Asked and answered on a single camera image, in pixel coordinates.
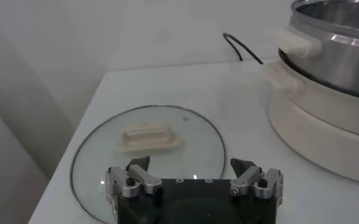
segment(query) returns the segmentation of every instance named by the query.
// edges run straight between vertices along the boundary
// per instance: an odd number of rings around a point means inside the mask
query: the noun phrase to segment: white base
[[[359,135],[319,120],[278,91],[268,110],[274,130],[292,149],[332,172],[359,181]]]

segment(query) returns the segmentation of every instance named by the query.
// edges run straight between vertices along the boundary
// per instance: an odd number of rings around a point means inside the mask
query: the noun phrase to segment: pot handle
[[[268,74],[268,80],[276,90],[289,93],[302,93],[305,89],[304,82],[290,73],[287,65],[281,61],[264,64],[262,68]]]
[[[315,56],[321,51],[321,42],[292,26],[266,32],[266,36],[284,53],[300,58]]]

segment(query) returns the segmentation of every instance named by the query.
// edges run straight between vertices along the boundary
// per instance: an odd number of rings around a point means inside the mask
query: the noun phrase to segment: pot lid
[[[106,201],[105,171],[150,156],[148,173],[159,178],[221,178],[226,149],[213,124],[177,106],[148,105],[113,116],[94,129],[76,152],[70,185],[80,207],[102,223],[114,223]]]

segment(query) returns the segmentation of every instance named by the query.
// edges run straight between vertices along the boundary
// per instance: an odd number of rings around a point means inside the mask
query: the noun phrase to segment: black cable
[[[243,58],[241,57],[241,54],[239,53],[238,49],[235,47],[235,45],[233,45],[233,43],[229,40],[233,40],[234,42],[236,42],[237,44],[239,44],[242,48],[244,48],[244,50],[246,50],[248,52],[248,54],[250,54],[258,63],[259,65],[263,64],[263,61],[258,58],[258,56],[256,56],[252,50],[250,50],[245,44],[243,44],[240,40],[238,40],[236,37],[232,36],[229,33],[223,33],[222,36],[224,37],[224,39],[226,39],[226,41],[229,43],[229,45],[233,48],[233,50],[235,50],[236,54],[239,57],[239,61],[243,61]]]

